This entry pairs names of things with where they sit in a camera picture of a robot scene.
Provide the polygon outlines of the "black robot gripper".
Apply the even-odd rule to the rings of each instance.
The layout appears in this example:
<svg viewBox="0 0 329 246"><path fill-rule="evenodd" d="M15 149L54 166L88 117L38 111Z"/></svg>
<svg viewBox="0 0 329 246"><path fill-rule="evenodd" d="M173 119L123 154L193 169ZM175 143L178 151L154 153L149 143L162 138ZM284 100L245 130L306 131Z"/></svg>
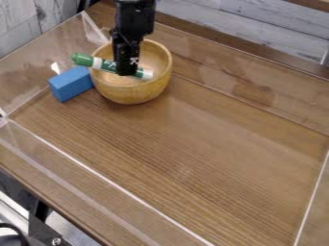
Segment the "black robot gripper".
<svg viewBox="0 0 329 246"><path fill-rule="evenodd" d="M155 0L115 0L111 38L115 68L120 76L134 75L138 71L141 48L137 44L153 33L155 6Z"/></svg>

